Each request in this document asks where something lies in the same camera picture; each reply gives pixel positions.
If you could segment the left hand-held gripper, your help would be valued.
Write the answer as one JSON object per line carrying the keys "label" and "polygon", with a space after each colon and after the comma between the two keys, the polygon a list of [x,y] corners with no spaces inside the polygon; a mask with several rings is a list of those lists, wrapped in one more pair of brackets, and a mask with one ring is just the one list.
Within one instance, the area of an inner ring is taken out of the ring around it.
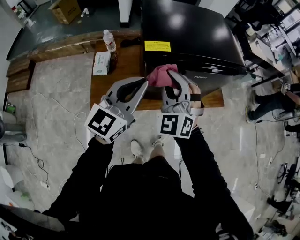
{"label": "left hand-held gripper", "polygon": [[133,112],[148,87],[144,77],[130,77],[116,81],[94,104],[86,119],[85,127],[107,143],[114,142],[135,122]]}

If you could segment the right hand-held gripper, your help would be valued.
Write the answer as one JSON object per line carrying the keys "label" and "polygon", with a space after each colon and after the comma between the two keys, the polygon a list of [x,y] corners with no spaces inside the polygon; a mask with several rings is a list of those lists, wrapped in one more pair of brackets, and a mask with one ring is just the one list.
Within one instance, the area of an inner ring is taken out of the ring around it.
{"label": "right hand-held gripper", "polygon": [[200,108],[191,107],[189,80],[173,70],[167,70],[176,88],[162,89],[162,113],[159,116],[159,133],[177,138],[189,139],[196,117],[204,113],[204,104]]}

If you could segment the person's right hand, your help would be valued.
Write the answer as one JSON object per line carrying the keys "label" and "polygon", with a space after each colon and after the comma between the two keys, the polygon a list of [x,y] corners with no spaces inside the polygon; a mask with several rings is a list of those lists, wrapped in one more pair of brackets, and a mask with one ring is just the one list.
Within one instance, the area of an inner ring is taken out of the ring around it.
{"label": "person's right hand", "polygon": [[[201,94],[200,88],[195,84],[189,84],[189,92],[190,92],[190,94]],[[202,102],[201,101],[192,101],[191,107],[192,108],[201,108]]]}

